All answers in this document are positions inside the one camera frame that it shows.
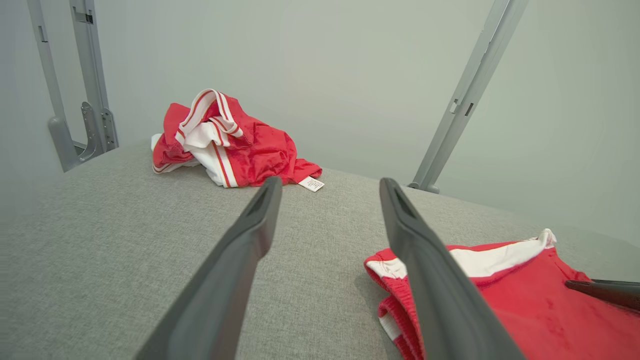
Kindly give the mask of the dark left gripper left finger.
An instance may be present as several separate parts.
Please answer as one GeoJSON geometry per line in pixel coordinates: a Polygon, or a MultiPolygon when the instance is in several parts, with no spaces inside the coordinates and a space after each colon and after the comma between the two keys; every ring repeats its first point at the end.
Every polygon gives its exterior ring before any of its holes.
{"type": "Polygon", "coordinates": [[[139,349],[137,360],[233,360],[260,260],[274,242],[282,182],[269,177],[139,349]]]}

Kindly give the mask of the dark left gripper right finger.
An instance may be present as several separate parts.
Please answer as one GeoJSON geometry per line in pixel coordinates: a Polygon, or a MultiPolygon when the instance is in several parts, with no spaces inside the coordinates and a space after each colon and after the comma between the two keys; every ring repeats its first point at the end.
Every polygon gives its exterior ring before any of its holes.
{"type": "Polygon", "coordinates": [[[428,360],[523,360],[477,287],[393,178],[379,182],[390,249],[405,264],[428,360]]]}

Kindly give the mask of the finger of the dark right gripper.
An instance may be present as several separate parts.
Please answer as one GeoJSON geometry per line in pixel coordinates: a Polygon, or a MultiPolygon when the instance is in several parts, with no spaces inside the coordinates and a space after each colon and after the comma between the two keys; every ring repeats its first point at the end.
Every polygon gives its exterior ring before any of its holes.
{"type": "Polygon", "coordinates": [[[638,289],[640,287],[639,282],[633,281],[593,279],[592,282],[604,289],[638,289]]]}
{"type": "Polygon", "coordinates": [[[598,284],[593,282],[593,280],[567,280],[565,282],[565,287],[610,303],[611,305],[620,306],[628,310],[633,310],[634,312],[638,312],[638,310],[640,310],[640,288],[604,288],[599,287],[598,284]]]}

